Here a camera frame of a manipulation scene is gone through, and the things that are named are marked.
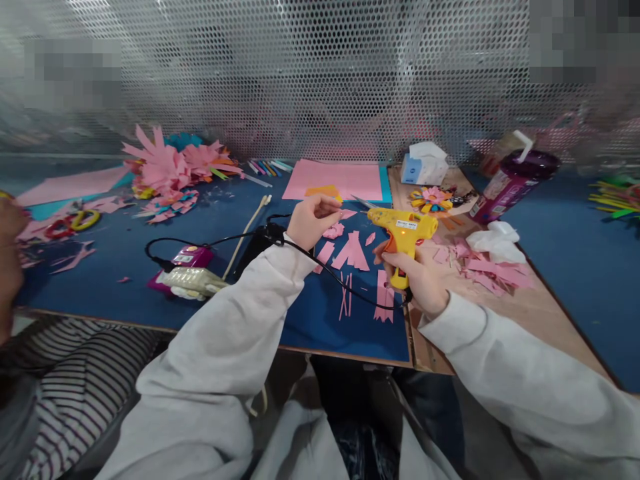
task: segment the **white tissue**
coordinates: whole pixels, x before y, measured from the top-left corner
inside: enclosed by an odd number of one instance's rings
[[[471,250],[489,252],[492,262],[526,263],[525,254],[514,245],[520,236],[510,224],[494,221],[488,224],[488,231],[473,232],[467,237]]]

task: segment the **hand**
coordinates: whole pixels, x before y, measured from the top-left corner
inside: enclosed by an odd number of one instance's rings
[[[342,218],[338,200],[327,195],[312,195],[298,203],[287,229],[288,236],[304,250],[311,250],[322,234]]]
[[[0,198],[0,248],[12,247],[29,223],[29,216],[8,198]]]
[[[375,253],[374,265],[385,262],[385,270],[389,281],[393,276],[395,267],[400,268],[409,277],[409,285],[413,293],[411,303],[418,310],[426,314],[429,320],[434,320],[449,304],[449,292],[440,284],[433,274],[433,265],[428,256],[423,255],[420,247],[415,249],[415,260],[406,253],[383,252],[387,242],[378,245]]]

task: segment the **yellow hot glue gun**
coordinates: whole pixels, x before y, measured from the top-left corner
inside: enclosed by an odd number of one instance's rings
[[[367,216],[374,225],[386,228],[391,236],[385,251],[406,253],[411,258],[415,258],[415,243],[418,240],[430,239],[438,230],[437,219],[414,212],[376,207],[370,209]],[[400,290],[409,288],[407,274],[396,268],[391,278],[391,286]]]

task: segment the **metal mesh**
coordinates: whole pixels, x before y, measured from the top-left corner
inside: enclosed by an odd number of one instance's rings
[[[25,42],[80,37],[121,40],[120,106],[25,109]],[[430,139],[456,165],[473,161],[469,141],[482,150],[521,128],[595,165],[636,157],[638,118],[628,79],[529,82],[527,0],[0,5],[4,152],[116,154],[140,123],[220,139],[239,157],[398,160]]]

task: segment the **scissors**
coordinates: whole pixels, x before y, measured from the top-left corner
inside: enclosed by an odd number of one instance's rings
[[[374,204],[372,204],[371,202],[368,202],[366,200],[362,200],[362,198],[360,197],[356,197],[355,195],[352,195],[351,198],[354,198],[356,200],[358,200],[358,202],[362,203],[362,205],[364,205],[367,210],[371,210],[372,208],[376,208],[376,206]]]
[[[46,238],[56,240],[94,226],[100,220],[98,210],[84,210],[82,200],[73,202],[68,216],[53,222],[45,230]]]

